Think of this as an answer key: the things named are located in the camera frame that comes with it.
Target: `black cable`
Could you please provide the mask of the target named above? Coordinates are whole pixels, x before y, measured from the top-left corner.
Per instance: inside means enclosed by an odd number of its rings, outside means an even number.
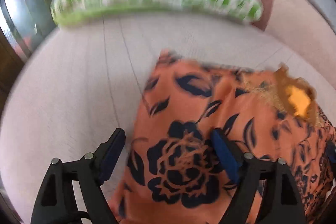
[[[57,220],[53,220],[51,222],[49,222],[48,224],[69,224],[71,222],[75,222],[77,220],[80,220],[81,218],[86,218],[86,219],[90,219],[90,216],[87,212],[83,212],[83,211],[77,211],[74,213],[69,213],[66,216],[62,216],[60,218],[58,218]]]

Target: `white upholstery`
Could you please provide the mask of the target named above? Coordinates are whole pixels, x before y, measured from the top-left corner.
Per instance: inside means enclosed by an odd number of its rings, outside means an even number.
[[[250,26],[211,16],[147,13],[56,29],[21,73],[0,132],[1,176],[25,223],[30,223],[51,158],[77,160],[116,127],[130,137],[140,91],[164,48],[201,61],[257,69],[277,69],[284,62],[292,76],[316,88],[318,102],[335,121],[335,89],[287,46]],[[126,157],[124,150],[103,185],[105,196],[115,189]]]

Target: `metal screw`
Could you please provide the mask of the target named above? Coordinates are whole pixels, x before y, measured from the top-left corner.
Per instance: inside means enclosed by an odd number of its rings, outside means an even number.
[[[51,160],[51,164],[52,165],[56,165],[56,164],[58,164],[59,163],[59,158],[53,158],[52,160]]]
[[[250,152],[247,152],[247,153],[244,154],[244,158],[246,158],[248,160],[253,159],[253,154],[250,153]]]
[[[90,159],[93,158],[93,156],[94,156],[93,153],[86,153],[85,156],[84,156],[84,158],[85,158],[86,160],[90,160]]]
[[[286,161],[283,158],[278,158],[278,163],[280,163],[281,165],[284,165]]]

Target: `orange cloth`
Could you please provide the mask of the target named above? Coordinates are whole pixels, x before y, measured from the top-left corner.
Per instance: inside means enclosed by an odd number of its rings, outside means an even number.
[[[125,175],[109,201],[122,224],[218,224],[236,185],[210,141],[221,128],[243,152],[290,166],[307,220],[323,208],[333,176],[325,155],[335,140],[319,107],[309,124],[277,107],[273,72],[214,67],[162,53],[135,122]],[[263,183],[248,223],[254,223]]]
[[[289,96],[289,102],[295,108],[296,112],[294,115],[305,118],[307,116],[307,109],[311,103],[308,95],[304,90],[301,90],[293,85],[288,86],[286,92]]]

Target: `black flower print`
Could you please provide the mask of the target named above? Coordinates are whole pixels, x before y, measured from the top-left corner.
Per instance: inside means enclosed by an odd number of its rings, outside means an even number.
[[[303,198],[303,206],[304,206],[304,210],[307,210],[310,204],[310,201],[312,201],[314,199],[314,195],[311,193],[307,193],[307,196],[305,196]]]
[[[194,122],[172,122],[168,138],[149,148],[147,158],[149,171],[156,175],[148,182],[154,201],[181,200],[186,208],[194,208],[219,197],[216,174],[223,168],[211,141],[203,140]]]
[[[303,199],[307,190],[308,177],[303,174],[300,165],[296,168],[294,179],[299,189],[300,197]]]
[[[319,179],[319,185],[323,184],[325,185],[325,181],[326,180],[331,180],[330,178],[330,172],[328,169],[329,166],[329,160],[327,158],[327,155],[325,153],[322,154],[321,158],[320,158],[320,171],[321,171],[321,175],[320,175],[320,179]]]
[[[327,116],[324,114],[323,110],[321,109],[321,107],[318,108],[318,112],[319,112],[319,117],[323,120],[324,124],[322,125],[322,127],[328,127],[328,126],[333,126],[332,123],[329,121],[329,119],[327,118]]]

